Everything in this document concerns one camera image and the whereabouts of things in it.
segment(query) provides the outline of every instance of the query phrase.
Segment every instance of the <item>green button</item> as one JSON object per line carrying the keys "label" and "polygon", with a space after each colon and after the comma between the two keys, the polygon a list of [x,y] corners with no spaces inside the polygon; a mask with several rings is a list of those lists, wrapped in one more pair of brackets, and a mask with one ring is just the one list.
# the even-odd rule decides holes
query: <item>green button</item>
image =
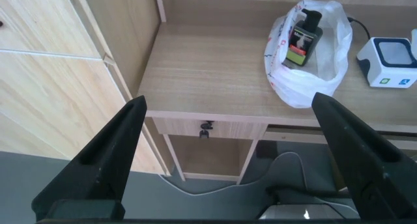
{"label": "green button", "polygon": [[384,78],[379,82],[379,84],[387,84],[391,79],[390,78]]}

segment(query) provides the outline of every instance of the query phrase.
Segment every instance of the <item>white plastic bag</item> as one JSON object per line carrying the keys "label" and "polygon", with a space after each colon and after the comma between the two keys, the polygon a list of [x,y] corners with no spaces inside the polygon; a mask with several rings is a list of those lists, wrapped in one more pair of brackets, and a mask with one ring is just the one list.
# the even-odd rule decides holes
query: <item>white plastic bag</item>
{"label": "white plastic bag", "polygon": [[[285,61],[285,57],[293,26],[305,19],[303,8],[323,15],[319,23],[323,36],[307,64],[298,67]],[[311,107],[316,92],[332,96],[341,83],[348,67],[351,41],[352,27],[340,3],[303,0],[272,27],[264,54],[266,76],[285,103],[295,108]]]}

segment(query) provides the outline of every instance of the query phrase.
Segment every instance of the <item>white device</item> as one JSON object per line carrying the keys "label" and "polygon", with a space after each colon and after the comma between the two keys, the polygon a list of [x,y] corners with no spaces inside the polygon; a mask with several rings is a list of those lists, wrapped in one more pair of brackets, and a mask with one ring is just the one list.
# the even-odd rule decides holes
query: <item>white device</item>
{"label": "white device", "polygon": [[409,88],[417,80],[417,29],[406,38],[371,38],[356,56],[371,87]]}
{"label": "white device", "polygon": [[334,220],[343,218],[343,216],[327,204],[278,204],[270,206],[259,219]]}

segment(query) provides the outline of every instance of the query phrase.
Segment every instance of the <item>black pump head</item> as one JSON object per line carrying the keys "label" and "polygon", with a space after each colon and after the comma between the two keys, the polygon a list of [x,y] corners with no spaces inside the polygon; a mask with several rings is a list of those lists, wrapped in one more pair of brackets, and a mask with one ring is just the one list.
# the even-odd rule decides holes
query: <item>black pump head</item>
{"label": "black pump head", "polygon": [[307,15],[302,28],[308,32],[314,33],[321,20],[321,13],[314,10],[307,10],[305,8],[301,11]]}

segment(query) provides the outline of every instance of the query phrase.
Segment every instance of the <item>desk surface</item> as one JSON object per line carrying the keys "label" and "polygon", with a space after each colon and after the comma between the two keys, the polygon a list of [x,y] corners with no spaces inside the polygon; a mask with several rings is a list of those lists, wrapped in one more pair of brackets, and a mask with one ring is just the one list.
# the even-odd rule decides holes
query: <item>desk surface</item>
{"label": "desk surface", "polygon": [[[270,27],[161,24],[139,88],[147,116],[319,126],[312,109],[289,107],[268,83],[263,52],[269,32]],[[354,37],[349,69],[334,98],[376,130],[417,133],[417,85],[371,88],[355,61],[365,43],[365,37]]]}

